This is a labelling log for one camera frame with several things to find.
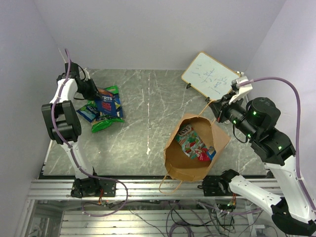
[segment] snack bag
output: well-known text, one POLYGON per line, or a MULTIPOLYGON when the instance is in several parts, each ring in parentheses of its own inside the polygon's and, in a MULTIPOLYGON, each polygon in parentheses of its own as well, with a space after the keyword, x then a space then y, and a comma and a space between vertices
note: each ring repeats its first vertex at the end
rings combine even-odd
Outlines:
POLYGON ((114 122, 124 122, 122 118, 114 117, 111 115, 105 115, 102 112, 99 113, 100 115, 97 118, 95 118, 91 123, 92 133, 105 129, 111 126, 114 122))
POLYGON ((122 109, 120 99, 119 99, 118 86, 117 85, 110 86, 110 87, 105 88, 105 90, 113 94, 113 100, 114 100, 115 108, 117 110, 117 116, 122 118, 123 117, 123 109, 122 109))
POLYGON ((114 103, 113 94, 101 88, 98 88, 98 91, 102 97, 101 100, 95 100, 95 104, 98 108, 98 111, 106 115, 117 117, 117 110, 114 103))
POLYGON ((175 140, 181 145, 183 152, 191 159, 198 158, 199 161, 212 160, 216 154, 213 147, 209 149, 202 142, 198 134, 190 124, 182 126, 175 140))
POLYGON ((91 102, 78 109, 77 113, 89 122, 92 122, 96 117, 100 116, 99 111, 97 111, 96 107, 91 102))

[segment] gray marble table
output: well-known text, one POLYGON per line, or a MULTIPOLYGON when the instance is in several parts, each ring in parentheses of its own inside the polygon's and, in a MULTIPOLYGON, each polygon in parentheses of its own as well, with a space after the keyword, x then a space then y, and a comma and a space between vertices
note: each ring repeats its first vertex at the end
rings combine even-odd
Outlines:
MULTIPOLYGON (((124 123, 91 133, 91 124, 78 115, 81 141, 88 160, 99 175, 165 175, 162 150, 184 113, 198 114, 205 97, 186 89, 179 70, 89 70, 98 87, 117 85, 125 116, 124 123)), ((86 101, 74 101, 76 109, 86 101)), ((211 109, 205 117, 213 119, 211 109)), ((232 136, 231 124, 219 125, 232 136)), ((232 137, 209 174, 226 169, 241 174, 266 174, 249 144, 232 137)), ((65 151, 55 142, 48 153, 44 175, 74 175, 65 151)))

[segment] wire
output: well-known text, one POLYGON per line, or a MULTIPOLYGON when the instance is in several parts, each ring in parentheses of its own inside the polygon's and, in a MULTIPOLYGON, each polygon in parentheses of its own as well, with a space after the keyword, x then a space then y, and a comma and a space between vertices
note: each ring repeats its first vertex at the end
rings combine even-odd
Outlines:
POLYGON ((267 226, 268 228, 273 228, 274 231, 276 232, 276 237, 278 237, 278 234, 277 234, 277 230, 273 227, 273 226, 267 226))
POLYGON ((197 225, 197 224, 190 224, 190 223, 188 223, 188 222, 186 222, 181 216, 180 216, 180 214, 175 210, 175 209, 172 209, 172 211, 171 211, 171 219, 172 219, 172 221, 174 222, 174 223, 176 223, 176 224, 178 224, 178 222, 176 222, 174 219, 173 219, 173 216, 172 216, 172 212, 175 212, 175 213, 177 213, 177 215, 180 217, 180 219, 182 220, 182 222, 183 222, 183 224, 179 224, 179 225, 181 225, 181 226, 192 226, 192 227, 202 227, 202 226, 205 226, 206 224, 208 224, 208 223, 210 223, 211 221, 208 221, 208 222, 205 222, 204 224, 202 224, 202 225, 197 225))
POLYGON ((247 136, 246 136, 246 140, 244 142, 236 137, 236 135, 235 135, 235 125, 234 124, 233 124, 233 135, 241 143, 247 143, 248 142, 248 137, 247 136))
POLYGON ((85 100, 84 98, 76 98, 74 97, 75 100, 85 100))
POLYGON ((83 69, 80 65, 78 65, 78 67, 80 67, 80 69, 81 69, 81 71, 82 71, 82 73, 83 73, 83 76, 84 76, 84 78, 81 79, 81 80, 85 80, 85 79, 86 79, 86 75, 85 75, 84 69, 83 69))
POLYGON ((103 189, 100 190, 100 196, 99 196, 99 201, 98 203, 101 205, 102 204, 102 197, 103 197, 103 189))
POLYGON ((139 216, 138 214, 132 212, 130 209, 129 209, 129 211, 130 211, 130 213, 134 214, 135 216, 138 216, 140 219, 142 219, 142 220, 143 220, 145 223, 147 223, 148 225, 150 225, 150 226, 152 226, 152 227, 155 227, 157 230, 159 230, 159 232, 162 234, 162 236, 165 237, 164 234, 163 234, 163 232, 162 232, 157 226, 154 226, 154 225, 148 223, 148 222, 145 221, 141 216, 139 216))
POLYGON ((52 107, 51 107, 51 119, 52 119, 52 123, 53 123, 53 127, 58 135, 58 137, 68 146, 68 148, 70 149, 70 154, 74 160, 74 163, 77 167, 77 169, 85 174, 86 176, 90 177, 90 178, 94 178, 94 179, 101 179, 101 180, 107 180, 107 181, 114 181, 116 183, 120 183, 124 186, 125 190, 126 190, 126 199, 125 201, 122 203, 122 205, 115 211, 109 213, 109 214, 105 214, 105 215, 94 215, 94 214, 89 214, 85 211, 84 209, 84 203, 82 204, 81 208, 82 208, 82 211, 85 215, 88 215, 88 216, 93 216, 93 217, 104 217, 104 216, 109 216, 109 215, 112 215, 116 212, 118 212, 119 210, 121 210, 125 204, 127 203, 127 199, 128 199, 128 188, 127 186, 125 185, 125 183, 123 183, 122 181, 120 180, 116 180, 116 179, 112 179, 112 178, 105 178, 105 177, 99 177, 99 176, 95 176, 95 175, 91 175, 87 172, 85 172, 82 167, 78 164, 78 161, 76 159, 76 156, 74 154, 74 151, 73 151, 73 147, 72 145, 70 145, 70 143, 68 141, 66 141, 66 139, 62 136, 62 134, 60 133, 60 131, 58 130, 58 127, 57 127, 57 124, 56 124, 56 119, 55 119, 55 107, 56 107, 56 104, 58 103, 59 99, 60 99, 60 96, 61 96, 61 93, 63 91, 63 88, 65 86, 65 84, 67 83, 67 81, 69 80, 69 73, 70 73, 70 63, 71 63, 71 59, 70 59, 70 56, 69 56, 69 51, 65 48, 65 52, 67 54, 67 57, 68 57, 68 69, 67 69, 67 73, 66 73, 66 79, 64 81, 64 83, 61 84, 60 88, 59 88, 59 91, 58 91, 58 94, 57 94, 57 99, 54 101, 52 107))
MULTIPOLYGON (((211 206, 205 202, 201 202, 201 201, 198 201, 198 204, 202 204, 204 206, 207 206, 207 207, 210 207, 212 209, 215 209, 215 210, 218 210, 218 207, 214 207, 214 206, 211 206)), ((253 210, 250 210, 250 211, 246 211, 246 212, 228 212, 228 211, 224 211, 224 210, 221 210, 222 213, 227 213, 228 215, 247 215, 247 214, 252 214, 252 213, 256 213, 257 211, 261 211, 261 208, 256 208, 256 209, 253 209, 253 210)))
MULTIPOLYGON (((231 232, 231 230, 230 229, 227 229, 226 227, 225 227, 225 222, 224 222, 224 224, 221 224, 221 222, 219 221, 219 219, 218 219, 218 217, 217 217, 217 215, 216 215, 216 210, 214 210, 214 212, 212 212, 212 214, 215 214, 214 215, 214 217, 215 217, 215 220, 216 220, 216 222, 217 222, 217 224, 220 226, 220 227, 222 227, 224 230, 226 230, 226 231, 228 231, 229 233, 231 232)), ((234 228, 234 226, 232 225, 232 221, 234 220, 234 218, 231 216, 231 223, 229 224, 229 225, 227 225, 227 226, 229 226, 229 227, 233 227, 233 230, 235 229, 234 228)))
POLYGON ((257 222, 257 220, 259 219, 259 217, 260 217, 260 215, 262 214, 262 212, 263 212, 263 210, 259 213, 259 215, 257 216, 256 220, 255 220, 251 225, 247 226, 247 228, 244 229, 244 230, 240 233, 240 235, 239 235, 238 237, 240 237, 241 234, 244 233, 250 226, 252 226, 250 233, 252 232, 253 225, 257 222))
MULTIPOLYGON (((182 206, 182 207, 186 207, 186 206, 184 206, 184 205, 181 205, 181 204, 179 204, 179 203, 175 203, 175 204, 177 204, 178 206, 182 206)), ((189 208, 189 207, 186 207, 187 209, 189 209, 199 220, 200 220, 200 222, 205 226, 205 228, 206 228, 206 230, 209 232, 209 233, 211 233, 212 234, 212 232, 211 232, 211 230, 207 227, 207 225, 203 222, 203 220, 199 217, 199 215, 195 212, 195 211, 193 211, 191 208, 189 208)), ((174 223, 173 225, 172 225, 172 227, 170 228, 170 231, 169 231, 169 233, 168 233, 168 220, 169 220, 169 216, 170 216, 170 214, 171 214, 171 212, 172 212, 172 210, 174 209, 174 206, 171 208, 171 210, 169 211, 169 213, 168 213, 168 215, 167 215, 167 220, 166 220, 166 233, 167 233, 167 235, 168 235, 168 237, 171 237, 172 236, 172 232, 174 231, 174 229, 175 228, 177 228, 177 227, 179 227, 179 226, 181 226, 181 227, 183 227, 186 231, 187 231, 187 233, 188 233, 188 237, 194 237, 194 233, 191 231, 191 228, 190 228, 190 226, 184 226, 183 224, 184 223, 174 223)))
POLYGON ((298 94, 297 89, 295 88, 295 86, 290 83, 289 81, 283 79, 283 78, 277 78, 277 77, 266 77, 266 78, 257 78, 257 79, 252 79, 246 82, 242 82, 240 84, 237 84, 237 87, 240 88, 241 86, 244 85, 248 85, 251 84, 253 82, 258 82, 258 81, 262 81, 262 80, 278 80, 281 81, 283 83, 286 83, 287 85, 289 85, 292 90, 294 91, 295 97, 296 97, 296 104, 297 104, 297 119, 296 119, 296 136, 295 136, 295 148, 296 148, 296 174, 297 174, 297 178, 298 178, 298 182, 300 183, 303 192, 305 193, 312 209, 315 211, 316 207, 314 205, 314 202, 310 196, 310 194, 307 191, 307 188, 302 180, 302 175, 301 175, 301 170, 300 170, 300 147, 299 147, 299 141, 300 141, 300 123, 301 123, 301 99, 300 99, 300 95, 298 94))
POLYGON ((31 234, 34 234, 36 231, 38 230, 34 230, 33 232, 29 233, 28 236, 30 236, 31 234))

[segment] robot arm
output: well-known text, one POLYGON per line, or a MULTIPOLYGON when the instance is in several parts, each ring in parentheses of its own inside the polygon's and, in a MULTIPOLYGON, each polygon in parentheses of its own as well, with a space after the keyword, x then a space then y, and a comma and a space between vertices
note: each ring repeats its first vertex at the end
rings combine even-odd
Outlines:
MULTIPOLYGON (((67 71, 68 63, 65 64, 65 69, 67 71)), ((76 63, 70 63, 69 79, 66 83, 65 81, 66 73, 61 74, 57 78, 58 88, 56 94, 49 104, 42 105, 42 114, 50 139, 61 145, 61 147, 66 151, 73 168, 75 169, 76 179, 71 195, 77 198, 95 196, 98 195, 100 189, 102 189, 100 181, 98 179, 88 177, 78 168, 80 167, 87 174, 96 176, 96 173, 94 172, 92 165, 88 162, 80 144, 79 136, 81 135, 81 125, 72 104, 72 100, 74 99, 76 92, 81 93, 84 99, 87 100, 100 98, 100 95, 92 79, 80 79, 79 67, 76 63), (54 114, 55 119, 59 119, 56 122, 59 132, 70 144, 72 149, 69 148, 69 146, 65 144, 56 133, 51 117, 52 104, 58 99, 58 92, 62 84, 64 84, 64 87, 59 101, 55 106, 54 114), (75 163, 71 152, 73 152, 73 155, 76 157, 78 165, 75 163)))
POLYGON ((313 212, 298 182, 295 172, 295 149, 284 133, 275 129, 280 110, 268 98, 249 101, 246 109, 242 97, 252 87, 239 90, 236 85, 246 77, 232 82, 232 91, 210 104, 217 122, 229 120, 249 140, 251 148, 275 176, 284 197, 271 194, 246 181, 233 170, 225 171, 222 178, 232 192, 249 199, 272 216, 276 226, 289 235, 310 236, 316 231, 313 212))

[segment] brown paper bag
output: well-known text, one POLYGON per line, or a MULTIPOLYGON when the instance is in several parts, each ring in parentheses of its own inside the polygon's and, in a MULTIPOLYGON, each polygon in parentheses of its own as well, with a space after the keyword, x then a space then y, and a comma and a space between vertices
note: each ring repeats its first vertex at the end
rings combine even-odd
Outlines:
POLYGON ((174 131, 171 133, 169 141, 163 150, 164 165, 167 170, 167 175, 169 175, 172 179, 180 180, 181 183, 182 181, 198 181, 203 179, 209 173, 215 162, 219 159, 221 153, 231 139, 214 122, 200 116, 207 106, 199 115, 183 115, 174 131), (179 128, 188 123, 191 124, 194 131, 199 135, 208 148, 210 146, 215 148, 216 155, 214 156, 212 162, 199 161, 197 158, 190 159, 184 154, 180 144, 174 139, 179 128))

